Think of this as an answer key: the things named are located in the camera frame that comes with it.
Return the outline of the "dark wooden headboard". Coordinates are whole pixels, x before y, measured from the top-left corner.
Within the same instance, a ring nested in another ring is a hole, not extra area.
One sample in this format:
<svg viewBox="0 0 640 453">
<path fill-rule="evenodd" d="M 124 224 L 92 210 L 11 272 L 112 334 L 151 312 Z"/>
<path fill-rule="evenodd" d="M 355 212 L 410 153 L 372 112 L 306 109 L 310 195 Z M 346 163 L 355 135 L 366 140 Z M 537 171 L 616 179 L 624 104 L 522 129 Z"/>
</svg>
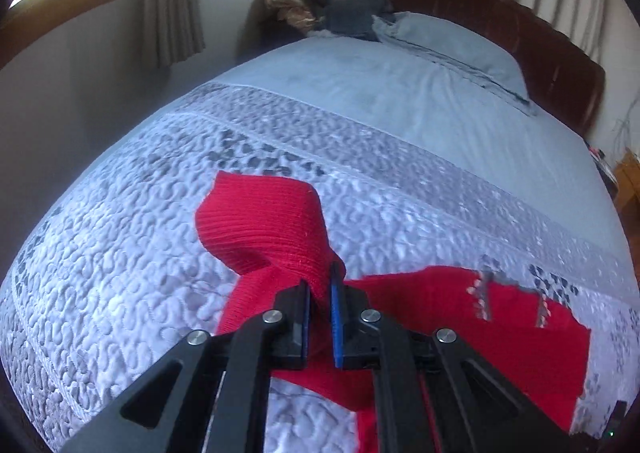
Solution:
<svg viewBox="0 0 640 453">
<path fill-rule="evenodd" d="M 506 50 L 520 66 L 538 106 L 576 134 L 589 134 L 599 113 L 605 72 L 582 49 L 515 0 L 390 0 L 395 9 L 459 24 Z"/>
</svg>

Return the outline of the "pile of dark clothes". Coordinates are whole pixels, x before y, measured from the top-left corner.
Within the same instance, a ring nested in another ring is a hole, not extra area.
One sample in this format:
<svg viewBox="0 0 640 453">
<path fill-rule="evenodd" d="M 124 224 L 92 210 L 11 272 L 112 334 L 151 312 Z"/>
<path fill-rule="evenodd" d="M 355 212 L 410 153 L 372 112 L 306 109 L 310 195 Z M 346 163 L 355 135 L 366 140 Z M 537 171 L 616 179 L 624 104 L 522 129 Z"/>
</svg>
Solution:
<svg viewBox="0 0 640 453">
<path fill-rule="evenodd" d="M 271 20 L 278 28 L 309 36 L 336 36 L 376 40 L 374 24 L 393 24 L 395 11 L 390 0 L 264 0 Z"/>
</svg>

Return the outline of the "light blue pillow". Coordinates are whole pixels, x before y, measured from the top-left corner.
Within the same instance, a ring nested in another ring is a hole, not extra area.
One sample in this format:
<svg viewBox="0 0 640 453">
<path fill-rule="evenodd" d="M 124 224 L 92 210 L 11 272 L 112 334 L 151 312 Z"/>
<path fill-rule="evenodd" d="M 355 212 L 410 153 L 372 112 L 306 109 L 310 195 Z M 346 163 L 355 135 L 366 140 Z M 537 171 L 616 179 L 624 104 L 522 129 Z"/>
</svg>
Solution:
<svg viewBox="0 0 640 453">
<path fill-rule="evenodd" d="M 468 28 L 427 14 L 401 11 L 393 19 L 374 17 L 378 40 L 445 66 L 527 116 L 538 114 L 521 66 L 506 49 Z"/>
</svg>

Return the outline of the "grey quilted bedspread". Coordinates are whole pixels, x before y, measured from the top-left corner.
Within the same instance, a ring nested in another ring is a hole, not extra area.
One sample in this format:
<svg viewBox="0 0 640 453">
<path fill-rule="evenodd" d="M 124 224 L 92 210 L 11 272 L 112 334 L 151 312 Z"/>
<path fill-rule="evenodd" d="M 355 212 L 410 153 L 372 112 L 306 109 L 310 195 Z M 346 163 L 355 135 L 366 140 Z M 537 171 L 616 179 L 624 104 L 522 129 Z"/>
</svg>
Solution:
<svg viewBox="0 0 640 453">
<path fill-rule="evenodd" d="M 174 346 L 215 329 L 235 282 L 195 212 L 219 172 L 318 191 L 351 275 L 460 265 L 518 283 L 589 327 L 573 427 L 600 433 L 639 390 L 629 261 L 412 144 L 310 104 L 209 83 L 152 115 L 54 203 L 1 286 L 1 364 L 52 449 Z"/>
</svg>

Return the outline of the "light blue bed sheet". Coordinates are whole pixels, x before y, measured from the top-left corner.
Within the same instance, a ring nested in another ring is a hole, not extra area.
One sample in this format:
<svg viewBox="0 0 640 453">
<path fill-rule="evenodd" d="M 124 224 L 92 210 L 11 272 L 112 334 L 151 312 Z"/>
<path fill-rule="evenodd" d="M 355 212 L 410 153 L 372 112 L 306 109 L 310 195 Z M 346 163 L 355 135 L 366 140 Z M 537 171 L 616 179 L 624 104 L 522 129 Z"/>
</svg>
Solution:
<svg viewBox="0 0 640 453">
<path fill-rule="evenodd" d="M 387 132 L 512 194 L 617 258 L 630 257 L 585 141 L 544 110 L 526 115 L 441 65 L 380 43 L 311 37 L 218 78 Z"/>
</svg>

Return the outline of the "wooden desk cabinet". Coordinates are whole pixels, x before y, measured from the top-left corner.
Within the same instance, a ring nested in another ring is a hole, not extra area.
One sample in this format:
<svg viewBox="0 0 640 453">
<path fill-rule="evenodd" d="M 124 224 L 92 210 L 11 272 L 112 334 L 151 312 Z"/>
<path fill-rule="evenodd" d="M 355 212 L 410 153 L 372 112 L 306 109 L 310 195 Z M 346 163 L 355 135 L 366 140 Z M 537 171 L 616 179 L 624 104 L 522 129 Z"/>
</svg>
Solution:
<svg viewBox="0 0 640 453">
<path fill-rule="evenodd" d="M 614 168 L 617 194 L 614 205 L 620 215 L 639 213 L 639 158 L 629 148 Z"/>
</svg>

